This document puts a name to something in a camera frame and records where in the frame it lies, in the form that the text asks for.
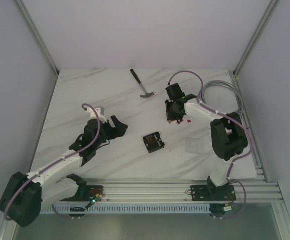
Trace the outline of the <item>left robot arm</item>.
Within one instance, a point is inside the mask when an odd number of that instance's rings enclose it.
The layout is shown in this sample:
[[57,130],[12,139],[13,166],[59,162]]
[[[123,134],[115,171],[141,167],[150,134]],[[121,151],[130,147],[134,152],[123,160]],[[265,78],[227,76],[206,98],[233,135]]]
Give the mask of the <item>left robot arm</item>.
[[0,199],[0,211],[21,227],[30,225],[41,210],[59,201],[82,201],[87,182],[74,173],[96,154],[107,141],[125,135],[128,126],[111,116],[108,120],[88,120],[84,131],[58,159],[36,171],[13,174]]

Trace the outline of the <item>red and orange fuses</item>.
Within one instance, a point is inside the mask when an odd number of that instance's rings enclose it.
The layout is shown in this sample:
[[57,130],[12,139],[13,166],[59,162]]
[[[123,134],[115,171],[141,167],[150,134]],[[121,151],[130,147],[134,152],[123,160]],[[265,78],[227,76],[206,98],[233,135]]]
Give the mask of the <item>red and orange fuses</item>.
[[183,122],[187,122],[187,123],[190,123],[191,120],[187,119],[187,120],[184,120],[184,119],[181,119],[181,120],[168,120],[167,121],[169,124],[172,124],[172,123],[175,123],[177,125],[183,123]]

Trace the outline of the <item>black fuse box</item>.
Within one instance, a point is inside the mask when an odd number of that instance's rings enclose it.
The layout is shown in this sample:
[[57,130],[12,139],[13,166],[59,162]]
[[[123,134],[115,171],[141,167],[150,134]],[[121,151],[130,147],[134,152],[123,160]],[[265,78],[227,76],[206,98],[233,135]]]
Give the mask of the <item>black fuse box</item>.
[[165,143],[161,139],[158,131],[144,136],[143,142],[149,154],[165,147]]

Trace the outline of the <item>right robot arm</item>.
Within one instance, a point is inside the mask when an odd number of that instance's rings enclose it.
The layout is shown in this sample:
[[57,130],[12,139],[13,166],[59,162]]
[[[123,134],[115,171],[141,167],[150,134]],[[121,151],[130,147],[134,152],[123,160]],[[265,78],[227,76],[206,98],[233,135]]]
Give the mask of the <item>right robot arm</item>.
[[165,101],[166,118],[169,123],[182,122],[185,115],[210,124],[212,149],[218,159],[208,177],[211,183],[206,187],[208,197],[213,200],[224,194],[223,185],[229,182],[234,157],[241,155],[248,146],[245,127],[238,113],[225,114],[213,110],[194,94],[186,95],[178,83],[165,89],[169,97]]

